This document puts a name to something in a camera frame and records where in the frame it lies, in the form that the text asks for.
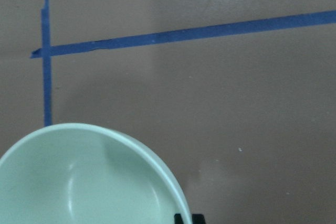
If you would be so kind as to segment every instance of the tape line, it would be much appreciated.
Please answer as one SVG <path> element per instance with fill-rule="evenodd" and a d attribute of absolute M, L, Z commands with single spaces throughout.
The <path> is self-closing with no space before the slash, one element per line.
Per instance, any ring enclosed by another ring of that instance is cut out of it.
<path fill-rule="evenodd" d="M 88 52 L 97 49 L 137 47 L 192 39 L 204 39 L 219 36 L 256 33 L 261 31 L 324 25 L 330 23 L 336 23 L 336 10 L 52 46 L 50 48 L 50 54 L 51 56 L 60 56 Z M 31 58 L 40 57 L 41 49 L 34 51 L 31 55 Z"/>
<path fill-rule="evenodd" d="M 43 61 L 43 90 L 44 90 L 44 125 L 52 125 L 51 119 L 51 46 L 50 46 L 50 22 L 49 22 L 49 0 L 44 0 L 44 7 L 41 9 L 41 32 L 42 49 L 40 56 Z"/>

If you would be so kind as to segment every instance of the bowl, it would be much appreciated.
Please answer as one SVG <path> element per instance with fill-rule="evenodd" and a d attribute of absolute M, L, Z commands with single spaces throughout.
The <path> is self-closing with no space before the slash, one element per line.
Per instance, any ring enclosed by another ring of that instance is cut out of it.
<path fill-rule="evenodd" d="M 192 224 L 164 162 L 123 133 L 67 123 L 37 130 L 0 159 L 0 223 Z"/>

